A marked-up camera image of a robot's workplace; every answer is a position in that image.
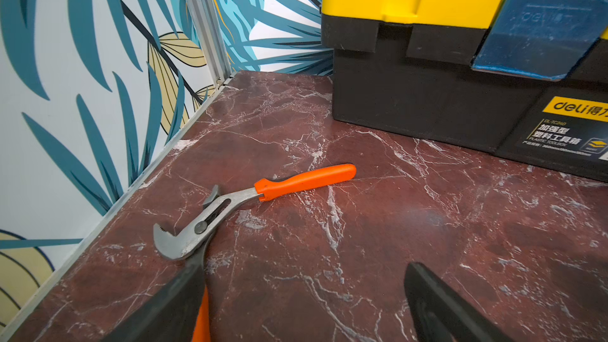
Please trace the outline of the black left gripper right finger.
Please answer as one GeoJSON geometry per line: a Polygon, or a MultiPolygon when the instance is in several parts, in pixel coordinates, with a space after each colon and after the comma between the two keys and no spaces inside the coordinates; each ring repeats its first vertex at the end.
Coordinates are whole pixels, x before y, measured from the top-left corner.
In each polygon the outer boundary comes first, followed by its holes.
{"type": "Polygon", "coordinates": [[[408,263],[404,288],[419,341],[511,340],[424,264],[408,263]]]}

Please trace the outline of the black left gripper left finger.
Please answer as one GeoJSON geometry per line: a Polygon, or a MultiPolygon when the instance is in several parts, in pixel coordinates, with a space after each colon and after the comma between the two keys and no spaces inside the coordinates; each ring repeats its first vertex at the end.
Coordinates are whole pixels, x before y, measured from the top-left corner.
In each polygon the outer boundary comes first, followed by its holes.
{"type": "Polygon", "coordinates": [[[207,239],[188,264],[104,341],[210,341],[207,239]]]}

